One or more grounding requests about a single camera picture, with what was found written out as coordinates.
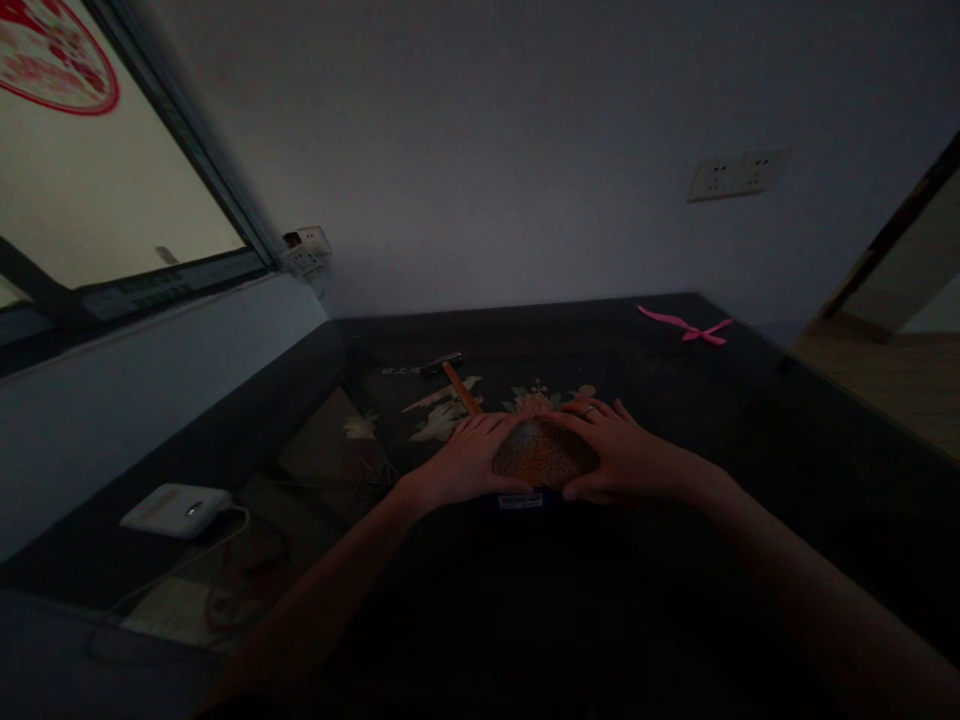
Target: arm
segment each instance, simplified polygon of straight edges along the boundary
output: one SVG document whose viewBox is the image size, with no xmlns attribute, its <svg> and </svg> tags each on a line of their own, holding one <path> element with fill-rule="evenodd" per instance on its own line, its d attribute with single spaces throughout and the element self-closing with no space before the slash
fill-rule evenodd
<svg viewBox="0 0 960 720">
<path fill-rule="evenodd" d="M 350 530 L 257 625 L 201 710 L 241 693 L 297 703 L 407 531 L 435 508 L 488 493 L 530 492 L 490 463 L 517 418 L 466 418 L 444 448 Z"/>
<path fill-rule="evenodd" d="M 960 672 L 716 465 L 614 408 L 577 401 L 551 418 L 578 432 L 600 467 L 568 500 L 672 497 L 703 512 L 733 546 L 786 632 L 855 717 L 960 717 Z"/>
</svg>

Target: red sticker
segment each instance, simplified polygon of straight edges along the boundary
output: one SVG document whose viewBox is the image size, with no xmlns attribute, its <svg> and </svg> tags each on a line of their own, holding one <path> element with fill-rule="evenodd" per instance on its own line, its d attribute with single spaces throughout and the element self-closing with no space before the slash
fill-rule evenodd
<svg viewBox="0 0 960 720">
<path fill-rule="evenodd" d="M 73 115 L 120 100 L 110 61 L 61 0 L 0 0 L 0 88 Z"/>
</svg>

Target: wall socket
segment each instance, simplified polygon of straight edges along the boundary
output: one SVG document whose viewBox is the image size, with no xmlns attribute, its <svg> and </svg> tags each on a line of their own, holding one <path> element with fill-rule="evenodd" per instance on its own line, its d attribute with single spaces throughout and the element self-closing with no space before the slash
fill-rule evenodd
<svg viewBox="0 0 960 720">
<path fill-rule="evenodd" d="M 736 159 L 701 160 L 693 176 L 687 202 L 715 200 L 731 194 L 738 165 Z"/>
<path fill-rule="evenodd" d="M 739 158 L 701 160 L 687 202 L 703 202 L 769 190 L 783 169 L 787 150 L 758 150 Z"/>
<path fill-rule="evenodd" d="M 306 245 L 297 245 L 280 256 L 283 266 L 297 277 L 303 277 L 323 268 L 320 258 L 310 252 Z"/>
<path fill-rule="evenodd" d="M 740 159 L 740 171 L 734 189 L 738 195 L 755 195 L 769 190 L 780 175 L 786 150 L 760 150 Z"/>
<path fill-rule="evenodd" d="M 307 246 L 307 249 L 317 257 L 323 257 L 324 255 L 333 253 L 333 250 L 330 248 L 330 243 L 327 242 L 327 236 L 323 232 L 323 228 L 319 225 L 308 228 L 297 228 L 297 235 L 300 236 L 300 241 Z"/>
</svg>

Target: window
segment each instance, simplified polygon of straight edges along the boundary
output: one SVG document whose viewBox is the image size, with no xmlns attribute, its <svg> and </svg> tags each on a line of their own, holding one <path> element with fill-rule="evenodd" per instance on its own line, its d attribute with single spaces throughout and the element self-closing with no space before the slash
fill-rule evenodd
<svg viewBox="0 0 960 720">
<path fill-rule="evenodd" d="M 122 3 L 0 3 L 0 373 L 273 265 L 176 92 Z"/>
</svg>

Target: pink bow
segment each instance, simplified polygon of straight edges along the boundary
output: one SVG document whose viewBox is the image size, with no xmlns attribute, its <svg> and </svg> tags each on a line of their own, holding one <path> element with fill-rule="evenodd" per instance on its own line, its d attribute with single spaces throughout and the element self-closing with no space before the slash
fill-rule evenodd
<svg viewBox="0 0 960 720">
<path fill-rule="evenodd" d="M 648 318 L 652 320 L 657 320 L 658 322 L 670 323 L 671 325 L 676 325 L 677 327 L 682 327 L 687 332 L 684 333 L 683 341 L 690 342 L 696 340 L 697 338 L 702 338 L 712 345 L 726 345 L 727 341 L 723 338 L 714 337 L 713 333 L 721 328 L 725 328 L 727 325 L 733 322 L 732 318 L 727 318 L 722 323 L 714 325 L 709 330 L 697 330 L 695 327 L 690 327 L 683 320 L 674 316 L 674 315 L 661 315 L 660 313 L 652 313 L 646 308 L 637 305 L 637 310 L 642 312 Z"/>
</svg>

